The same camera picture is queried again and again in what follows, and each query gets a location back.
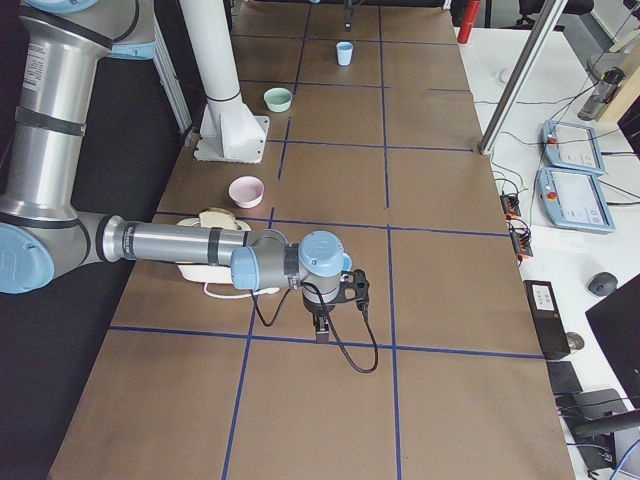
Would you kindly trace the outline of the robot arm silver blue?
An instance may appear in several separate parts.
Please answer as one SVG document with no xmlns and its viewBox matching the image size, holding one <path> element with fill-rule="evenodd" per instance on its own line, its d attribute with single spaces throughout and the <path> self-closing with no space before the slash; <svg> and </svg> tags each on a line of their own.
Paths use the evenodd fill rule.
<svg viewBox="0 0 640 480">
<path fill-rule="evenodd" d="M 336 336 L 331 309 L 367 307 L 363 275 L 332 233 L 292 243 L 280 232 L 156 225 L 75 210 L 71 196 L 98 62 L 155 52 L 150 1 L 24 1 L 29 49 L 1 197 L 1 289 L 22 294 L 95 262 L 154 260 L 227 267 L 255 293 L 299 291 L 316 338 Z"/>
</svg>

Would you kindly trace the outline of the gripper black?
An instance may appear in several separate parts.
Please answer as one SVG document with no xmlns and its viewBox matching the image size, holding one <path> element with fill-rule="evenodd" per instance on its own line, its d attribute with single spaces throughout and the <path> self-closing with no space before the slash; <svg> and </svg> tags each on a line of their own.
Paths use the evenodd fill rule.
<svg viewBox="0 0 640 480">
<path fill-rule="evenodd" d="M 316 333 L 316 342 L 318 344 L 327 344 L 329 342 L 330 314 L 324 310 L 317 310 L 312 314 L 312 317 Z"/>
</svg>

